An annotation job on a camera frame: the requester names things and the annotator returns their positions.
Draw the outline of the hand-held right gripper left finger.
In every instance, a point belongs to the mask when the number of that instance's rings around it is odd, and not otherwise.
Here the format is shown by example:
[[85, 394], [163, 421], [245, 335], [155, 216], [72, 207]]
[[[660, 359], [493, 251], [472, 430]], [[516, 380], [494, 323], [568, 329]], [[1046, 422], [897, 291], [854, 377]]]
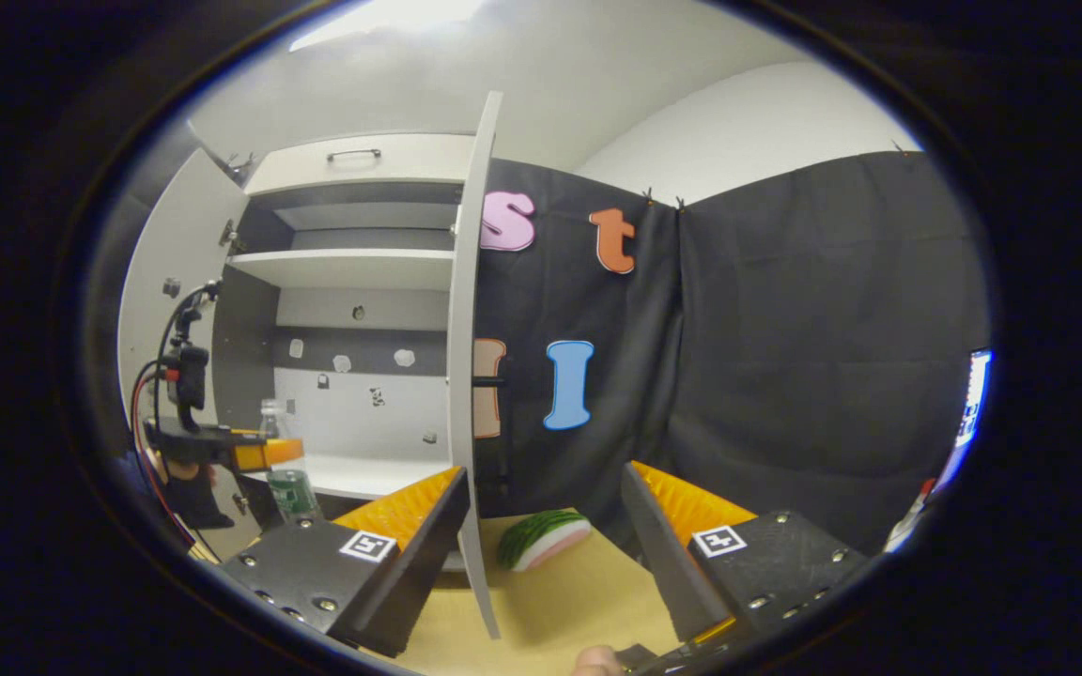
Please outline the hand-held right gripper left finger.
[[397, 657], [469, 511], [467, 470], [450, 467], [342, 517], [273, 528], [222, 569], [298, 623]]

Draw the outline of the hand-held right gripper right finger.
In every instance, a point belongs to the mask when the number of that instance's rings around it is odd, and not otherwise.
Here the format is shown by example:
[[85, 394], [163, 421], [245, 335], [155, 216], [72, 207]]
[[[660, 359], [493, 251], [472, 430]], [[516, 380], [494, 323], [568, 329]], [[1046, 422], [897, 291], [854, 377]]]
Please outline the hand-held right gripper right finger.
[[795, 626], [869, 564], [796, 511], [752, 513], [641, 462], [626, 463], [620, 496], [687, 655]]

